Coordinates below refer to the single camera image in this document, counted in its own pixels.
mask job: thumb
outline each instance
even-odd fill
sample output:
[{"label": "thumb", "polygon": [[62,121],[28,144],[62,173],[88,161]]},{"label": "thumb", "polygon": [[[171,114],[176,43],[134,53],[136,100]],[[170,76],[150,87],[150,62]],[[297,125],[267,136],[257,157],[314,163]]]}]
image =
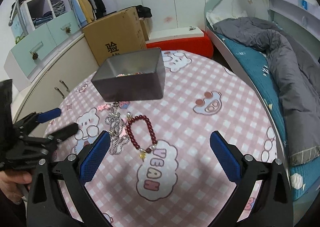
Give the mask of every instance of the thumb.
[{"label": "thumb", "polygon": [[4,182],[14,182],[17,184],[30,184],[32,175],[27,171],[6,170],[6,176],[2,178]]}]

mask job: teal mattress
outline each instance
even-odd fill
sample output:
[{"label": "teal mattress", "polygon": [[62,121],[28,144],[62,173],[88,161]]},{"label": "teal mattress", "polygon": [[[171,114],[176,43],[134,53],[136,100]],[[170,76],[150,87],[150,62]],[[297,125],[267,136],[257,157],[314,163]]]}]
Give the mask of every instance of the teal mattress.
[{"label": "teal mattress", "polygon": [[[283,118],[283,109],[279,101],[279,88],[269,73],[265,55],[250,47],[239,44],[216,34],[228,47],[234,57],[238,60],[253,84],[258,89],[278,129],[286,156],[289,154],[286,128]],[[290,168],[292,183],[292,199],[297,200],[304,193],[315,191],[320,185],[320,157],[306,164]]]}]

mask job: cardboard box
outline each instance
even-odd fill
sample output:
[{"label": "cardboard box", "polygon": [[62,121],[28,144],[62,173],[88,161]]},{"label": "cardboard box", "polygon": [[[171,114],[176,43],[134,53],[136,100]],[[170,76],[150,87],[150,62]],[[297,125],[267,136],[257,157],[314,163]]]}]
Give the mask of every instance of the cardboard box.
[{"label": "cardboard box", "polygon": [[91,82],[105,101],[161,99],[165,85],[161,49],[111,56],[101,65]]},{"label": "cardboard box", "polygon": [[135,7],[96,20],[83,32],[99,65],[110,56],[147,48]]},{"label": "cardboard box", "polygon": [[141,24],[144,40],[148,41],[149,36],[150,36],[150,32],[151,32],[150,31],[150,19],[146,18],[146,19],[140,20],[140,24]]}]

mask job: white cabinet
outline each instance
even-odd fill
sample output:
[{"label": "white cabinet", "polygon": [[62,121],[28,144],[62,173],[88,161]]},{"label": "white cabinet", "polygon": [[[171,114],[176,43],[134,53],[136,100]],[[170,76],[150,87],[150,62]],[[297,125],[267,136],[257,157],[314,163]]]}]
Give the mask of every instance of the white cabinet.
[{"label": "white cabinet", "polygon": [[[37,83],[18,119],[32,112],[45,112],[58,107],[80,82],[98,69],[98,64],[85,37],[68,49]],[[33,132],[35,137],[43,137],[48,122],[40,124]]]}]

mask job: silver chain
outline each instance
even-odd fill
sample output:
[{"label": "silver chain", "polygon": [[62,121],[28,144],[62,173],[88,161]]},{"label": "silver chain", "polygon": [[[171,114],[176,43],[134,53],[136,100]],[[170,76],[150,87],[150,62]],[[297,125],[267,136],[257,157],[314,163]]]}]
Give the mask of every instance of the silver chain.
[{"label": "silver chain", "polygon": [[120,112],[118,111],[119,103],[115,102],[111,106],[111,112],[105,118],[105,123],[110,126],[109,134],[111,138],[111,145],[109,148],[109,153],[111,155],[119,155],[122,151],[123,145],[127,144],[130,139],[128,135],[120,137],[123,128],[126,127],[124,121],[120,117]]}]

